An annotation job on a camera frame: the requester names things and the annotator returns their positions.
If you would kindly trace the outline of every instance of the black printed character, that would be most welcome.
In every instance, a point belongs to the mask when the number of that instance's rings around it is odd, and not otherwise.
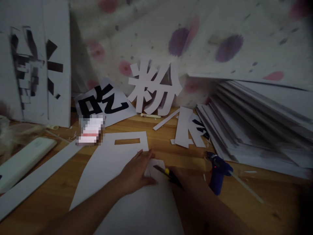
[[[81,112],[83,115],[91,115],[91,114],[99,114],[102,113],[102,109],[100,108],[99,104],[100,102],[102,103],[107,103],[104,113],[105,114],[112,114],[116,113],[119,111],[122,111],[124,109],[127,109],[129,107],[127,102],[121,103],[121,106],[115,109],[112,109],[113,103],[114,103],[114,94],[110,95],[109,97],[102,99],[103,96],[105,96],[107,93],[109,93],[113,89],[111,84],[108,84],[105,88],[101,89],[100,86],[96,86],[95,90],[97,93],[97,98],[94,96],[87,97],[85,99],[79,100],[78,104],[79,107],[81,108]],[[86,102],[89,101],[93,110],[89,111]]]

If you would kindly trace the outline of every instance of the pink polka dot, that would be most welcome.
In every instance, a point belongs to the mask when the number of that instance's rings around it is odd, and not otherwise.
[[[105,13],[113,13],[117,7],[117,0],[97,0],[99,8]]]
[[[189,45],[191,41],[195,38],[195,36],[198,33],[199,27],[200,27],[200,18],[198,15],[195,15],[191,20],[189,34],[186,40],[187,45]]]
[[[91,41],[89,42],[88,47],[92,58],[94,58],[98,62],[104,61],[105,51],[100,43],[98,43],[97,41]]]
[[[199,88],[199,84],[193,81],[188,81],[185,85],[185,91],[188,94],[195,93]]]
[[[270,75],[267,75],[263,79],[271,80],[271,81],[280,81],[282,80],[283,77],[284,77],[284,72],[277,71],[277,72],[271,73]]]
[[[89,90],[91,90],[92,88],[94,88],[95,86],[98,86],[99,83],[97,81],[94,81],[94,80],[89,80],[88,81],[88,88]]]
[[[297,0],[288,13],[288,16],[294,21],[301,20],[302,18],[312,14],[307,0]]]
[[[120,73],[125,76],[130,76],[131,75],[130,65],[131,63],[129,63],[128,61],[122,60],[118,66]]]

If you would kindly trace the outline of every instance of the cardboard sheet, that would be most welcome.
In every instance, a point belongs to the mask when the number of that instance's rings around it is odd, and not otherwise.
[[[81,148],[82,146],[76,146],[76,141],[72,141],[42,166],[2,195],[0,197],[0,221],[28,198],[29,195],[31,195]]]
[[[125,94],[108,77],[92,90],[75,97],[74,101],[79,115],[105,115],[105,127],[137,115]]]
[[[140,143],[115,145],[118,139],[139,138]],[[86,165],[78,183],[70,209],[97,192],[116,177],[143,149],[148,150],[146,132],[108,133]],[[145,175],[158,181],[120,199],[110,210],[94,234],[184,234],[176,203],[168,180],[153,165],[165,167],[152,159]]]

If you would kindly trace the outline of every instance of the cut-out chinese character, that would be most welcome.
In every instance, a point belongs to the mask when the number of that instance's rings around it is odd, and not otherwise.
[[[148,71],[148,65],[149,61],[147,59],[142,59],[140,63],[140,70],[138,69],[137,63],[130,66],[133,76],[139,76],[139,78],[128,79],[128,83],[130,85],[135,85],[135,89],[128,96],[128,100],[132,102],[137,98],[137,113],[142,112],[142,106],[145,100],[146,102],[150,101],[150,103],[144,107],[144,111],[147,114],[150,115],[157,109],[158,115],[168,115],[175,95],[178,96],[182,91],[182,87],[178,79],[177,64],[175,62],[171,63],[168,73],[170,85],[160,84],[169,69],[168,64],[162,64],[159,71],[154,67],[150,67]],[[155,91],[156,94],[152,98],[150,93],[154,93]]]

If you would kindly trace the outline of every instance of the hand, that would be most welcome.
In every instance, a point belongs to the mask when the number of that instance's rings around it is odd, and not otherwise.
[[[177,167],[170,167],[170,170],[179,179],[184,190],[177,186],[173,186],[175,194],[184,197],[190,207],[195,209],[201,216],[206,214],[206,204],[208,201],[216,198],[213,191],[204,181],[203,177],[188,175],[187,171]]]
[[[157,184],[155,179],[143,176],[150,159],[154,157],[153,150],[144,153],[140,150],[126,164],[122,172],[116,177],[124,195],[131,194],[143,186]]]

